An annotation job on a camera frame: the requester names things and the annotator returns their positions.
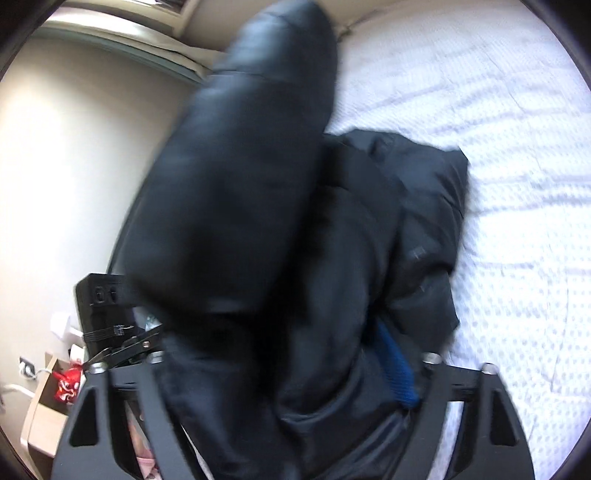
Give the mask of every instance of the white wall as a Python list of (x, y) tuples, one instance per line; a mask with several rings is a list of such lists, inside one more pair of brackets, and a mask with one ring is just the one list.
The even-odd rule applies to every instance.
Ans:
[[(0, 380), (20, 355), (62, 357), (51, 314), (76, 318), (73, 287), (104, 272), (143, 175), (193, 87), (96, 47), (29, 41), (0, 83)], [(5, 396), (18, 444), (28, 401)]]

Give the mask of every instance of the bolt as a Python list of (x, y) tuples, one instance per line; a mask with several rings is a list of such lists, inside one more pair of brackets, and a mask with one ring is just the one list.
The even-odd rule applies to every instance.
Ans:
[(88, 369), (88, 373), (90, 374), (101, 374), (104, 373), (108, 370), (109, 365), (106, 364), (106, 362), (98, 362), (95, 364), (92, 364), (90, 366), (90, 368)]
[(164, 352), (154, 352), (148, 355), (148, 362), (151, 364), (159, 364), (162, 361)]
[(443, 362), (441, 355), (431, 352), (423, 354), (423, 363), (427, 365), (439, 365), (441, 362)]
[(498, 375), (499, 367), (497, 367), (495, 364), (482, 364), (480, 371), (485, 375)]

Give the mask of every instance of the power outlet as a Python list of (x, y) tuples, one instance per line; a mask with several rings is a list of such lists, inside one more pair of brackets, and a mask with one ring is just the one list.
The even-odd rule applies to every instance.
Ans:
[(19, 357), (18, 358), (18, 369), (21, 375), (25, 378), (29, 378), (30, 380), (34, 380), (37, 376), (35, 375), (35, 365), (33, 362), (30, 362), (26, 358)]

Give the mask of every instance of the mattress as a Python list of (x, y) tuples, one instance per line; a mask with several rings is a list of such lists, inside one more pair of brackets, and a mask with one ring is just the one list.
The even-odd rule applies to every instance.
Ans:
[[(470, 160), (448, 362), (499, 365), (538, 480), (591, 417), (591, 95), (518, 0), (403, 0), (342, 43), (329, 130), (397, 131)], [(430, 478), (443, 478), (450, 404)]]

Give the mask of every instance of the cable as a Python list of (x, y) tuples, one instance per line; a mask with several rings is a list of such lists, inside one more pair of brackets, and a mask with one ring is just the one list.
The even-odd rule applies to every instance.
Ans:
[(37, 380), (37, 377), (41, 372), (45, 372), (51, 375), (51, 370), (47, 368), (40, 368), (39, 370), (37, 370), (36, 373), (33, 373), (31, 371), (31, 368), (25, 362), (21, 362), (20, 364), (18, 364), (19, 375), (23, 378), (26, 378), (27, 380)]
[(24, 395), (26, 395), (29, 398), (33, 398), (35, 396), (35, 392), (32, 392), (31, 390), (26, 389), (25, 387), (22, 387), (20, 385), (17, 384), (8, 384), (8, 385), (4, 385), (0, 388), (0, 391), (2, 393), (9, 393), (9, 392), (20, 392)]

